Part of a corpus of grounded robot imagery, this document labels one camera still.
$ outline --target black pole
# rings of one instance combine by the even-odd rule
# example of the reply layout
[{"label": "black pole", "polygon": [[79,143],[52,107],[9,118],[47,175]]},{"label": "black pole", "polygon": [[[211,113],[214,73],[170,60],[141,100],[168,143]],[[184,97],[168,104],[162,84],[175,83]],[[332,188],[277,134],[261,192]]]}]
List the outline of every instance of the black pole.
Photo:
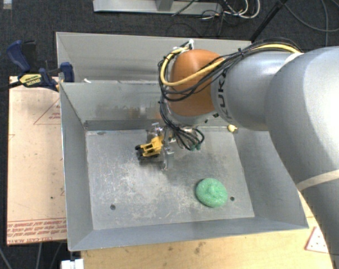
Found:
[{"label": "black pole", "polygon": [[260,33],[269,24],[269,22],[275,17],[276,13],[278,13],[278,11],[285,5],[286,2],[287,0],[279,0],[275,3],[274,7],[269,11],[264,21],[261,23],[258,29],[254,32],[254,34],[250,37],[251,42],[254,42],[257,39]]}]

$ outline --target white strap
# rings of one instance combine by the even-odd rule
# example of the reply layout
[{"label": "white strap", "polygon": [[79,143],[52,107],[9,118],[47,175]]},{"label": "white strap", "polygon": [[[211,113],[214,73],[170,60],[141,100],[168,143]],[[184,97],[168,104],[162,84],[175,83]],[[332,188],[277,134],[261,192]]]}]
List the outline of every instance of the white strap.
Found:
[{"label": "white strap", "polygon": [[296,187],[299,191],[303,191],[304,189],[308,187],[312,187],[324,182],[330,182],[332,180],[339,178],[339,169],[334,171],[329,171],[327,173],[316,175],[315,177],[311,177],[307,180],[304,180],[302,182],[299,182]]}]

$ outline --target gray carpet floor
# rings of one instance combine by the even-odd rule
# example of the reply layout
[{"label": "gray carpet floor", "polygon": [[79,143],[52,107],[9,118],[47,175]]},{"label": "gray carpet floor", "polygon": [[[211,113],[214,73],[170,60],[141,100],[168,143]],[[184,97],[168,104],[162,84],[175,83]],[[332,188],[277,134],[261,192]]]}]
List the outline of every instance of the gray carpet floor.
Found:
[{"label": "gray carpet floor", "polygon": [[[252,20],[228,17],[202,22],[198,17],[148,15],[133,13],[93,13],[93,0],[12,0],[12,10],[3,9],[0,0],[0,86],[19,69],[6,56],[6,48],[15,40],[36,40],[38,60],[47,60],[49,68],[56,65],[55,33],[103,33],[147,36],[203,37],[209,39],[248,40],[277,0],[261,0],[260,14]],[[329,28],[339,27],[339,10],[325,0]],[[289,0],[292,10],[305,22],[325,28],[324,8],[320,0]],[[304,26],[285,8],[268,24],[258,39],[285,37],[304,51],[325,46],[325,33]],[[327,45],[339,45],[339,31],[328,34]],[[8,93],[0,93],[0,246],[12,268],[35,268],[38,245],[7,247],[5,240],[7,197],[7,134]],[[49,268],[57,243],[44,243],[40,268]],[[69,259],[66,246],[60,249],[58,260]],[[0,269],[6,268],[0,256]]]}]

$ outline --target green sponge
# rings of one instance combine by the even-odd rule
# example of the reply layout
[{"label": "green sponge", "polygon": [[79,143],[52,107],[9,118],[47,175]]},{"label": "green sponge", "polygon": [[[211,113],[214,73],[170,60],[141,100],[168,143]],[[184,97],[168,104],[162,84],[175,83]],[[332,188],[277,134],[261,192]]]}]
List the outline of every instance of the green sponge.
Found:
[{"label": "green sponge", "polygon": [[220,207],[227,201],[227,191],[217,179],[206,178],[198,183],[196,196],[200,202],[209,207]]}]

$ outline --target yellow cable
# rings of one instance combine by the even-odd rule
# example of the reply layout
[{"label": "yellow cable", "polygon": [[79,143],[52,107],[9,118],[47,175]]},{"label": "yellow cable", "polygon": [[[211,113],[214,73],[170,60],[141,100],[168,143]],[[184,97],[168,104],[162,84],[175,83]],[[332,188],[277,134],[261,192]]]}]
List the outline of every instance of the yellow cable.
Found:
[{"label": "yellow cable", "polygon": [[267,44],[267,45],[259,46],[255,49],[264,49],[264,48],[279,48],[279,49],[287,50],[288,52],[292,52],[292,53],[301,53],[299,50],[296,50],[295,48],[291,46],[282,45],[282,44]]},{"label": "yellow cable", "polygon": [[[283,50],[286,50],[286,51],[292,52],[292,53],[301,53],[299,50],[296,50],[295,48],[293,48],[293,47],[291,47],[291,46],[288,46],[288,45],[282,45],[282,44],[267,44],[267,45],[259,46],[259,47],[254,48],[254,49],[265,49],[265,48],[278,48],[278,49],[283,49]],[[201,75],[201,74],[204,74],[204,73],[206,73],[206,72],[208,72],[208,71],[211,71],[212,69],[214,69],[215,67],[217,67],[219,64],[221,64],[222,61],[224,60],[224,59],[219,60],[218,62],[215,62],[215,63],[209,65],[208,67],[206,67],[206,68],[204,68],[204,69],[201,69],[200,71],[198,71],[198,72],[196,72],[196,73],[194,73],[194,74],[192,74],[192,75],[190,75],[190,76],[188,76],[188,77],[186,77],[186,78],[184,78],[184,79],[182,79],[182,80],[180,80],[180,81],[178,81],[178,82],[167,82],[167,81],[165,80],[165,77],[164,77],[164,70],[165,70],[167,64],[169,63],[170,59],[171,59],[174,55],[176,55],[176,54],[178,54],[178,53],[180,53],[180,52],[182,52],[182,51],[184,51],[184,50],[188,50],[188,49],[189,49],[188,47],[178,48],[178,49],[172,51],[172,52],[164,59],[163,65],[162,65],[161,70],[160,70],[160,80],[161,80],[161,82],[163,83],[163,85],[169,86],[169,87],[175,87],[175,86],[182,85],[182,84],[184,84],[184,83],[186,83],[186,82],[188,82],[188,81],[190,81],[190,80],[192,80],[192,79],[198,77],[198,76]]]},{"label": "yellow cable", "polygon": [[184,84],[184,83],[186,83],[186,82],[188,82],[188,81],[190,81],[190,80],[196,78],[197,76],[199,76],[199,75],[201,75],[201,74],[203,74],[203,73],[206,73],[206,72],[208,72],[208,71],[214,69],[216,66],[218,66],[219,64],[221,64],[221,62],[224,60],[224,59],[222,59],[222,60],[220,60],[220,61],[218,61],[218,62],[215,62],[215,63],[211,64],[210,66],[208,66],[208,67],[206,67],[206,68],[204,68],[204,69],[201,69],[200,71],[198,71],[198,72],[196,72],[196,73],[190,75],[189,77],[186,77],[186,78],[184,78],[184,79],[182,79],[182,80],[180,80],[180,81],[178,81],[178,82],[167,82],[167,81],[165,80],[165,78],[164,78],[164,69],[166,68],[166,65],[168,64],[168,61],[170,60],[170,58],[171,58],[173,55],[175,55],[175,54],[177,54],[177,53],[179,53],[179,52],[182,52],[182,51],[183,51],[183,48],[176,49],[176,50],[172,51],[172,52],[164,59],[163,65],[162,65],[161,70],[160,70],[160,80],[161,80],[161,82],[163,83],[163,85],[166,85],[166,86],[169,86],[169,87],[175,87],[175,86],[182,85],[182,84]]}]

